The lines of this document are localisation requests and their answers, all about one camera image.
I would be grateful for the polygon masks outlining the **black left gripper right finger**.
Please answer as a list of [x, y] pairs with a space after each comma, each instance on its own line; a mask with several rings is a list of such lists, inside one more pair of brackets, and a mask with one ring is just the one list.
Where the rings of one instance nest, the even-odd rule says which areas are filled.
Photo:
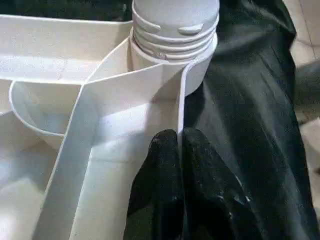
[[191, 240], [261, 240], [236, 176], [198, 129], [182, 134], [182, 175]]

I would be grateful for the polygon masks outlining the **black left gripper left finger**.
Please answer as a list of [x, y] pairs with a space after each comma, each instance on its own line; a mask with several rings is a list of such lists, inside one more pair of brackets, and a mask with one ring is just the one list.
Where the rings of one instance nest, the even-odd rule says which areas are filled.
[[157, 133], [130, 191], [125, 240], [180, 240], [184, 197], [177, 134]]

